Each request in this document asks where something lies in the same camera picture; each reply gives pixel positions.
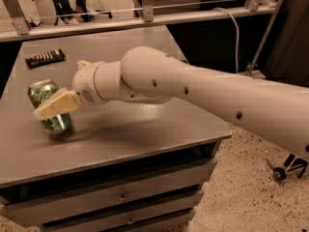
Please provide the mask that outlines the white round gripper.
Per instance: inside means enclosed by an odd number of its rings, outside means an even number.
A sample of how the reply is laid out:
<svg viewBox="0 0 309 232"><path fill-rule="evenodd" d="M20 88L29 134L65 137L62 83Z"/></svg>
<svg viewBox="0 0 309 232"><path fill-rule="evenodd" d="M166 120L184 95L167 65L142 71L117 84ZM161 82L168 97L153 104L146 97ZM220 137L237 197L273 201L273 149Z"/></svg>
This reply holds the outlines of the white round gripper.
<svg viewBox="0 0 309 232"><path fill-rule="evenodd" d="M58 90L33 111L34 117L38 120L47 120L69 113L78 109L81 101L87 104L106 103L99 92L99 86L102 84L99 68L103 65L103 61L90 63L79 60L77 72L72 79L73 90L69 91L67 88Z"/></svg>

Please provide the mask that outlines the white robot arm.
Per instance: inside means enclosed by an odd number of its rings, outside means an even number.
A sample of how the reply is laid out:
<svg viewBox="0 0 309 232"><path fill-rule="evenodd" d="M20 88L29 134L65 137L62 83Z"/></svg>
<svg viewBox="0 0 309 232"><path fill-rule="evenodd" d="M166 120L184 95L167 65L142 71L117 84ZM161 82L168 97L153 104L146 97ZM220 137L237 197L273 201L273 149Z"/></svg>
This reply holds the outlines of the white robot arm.
<svg viewBox="0 0 309 232"><path fill-rule="evenodd" d="M198 68L152 47L138 46L117 62L79 61L72 89L60 89L34 111L39 120L83 102L164 103L178 98L309 160L309 90Z"/></svg>

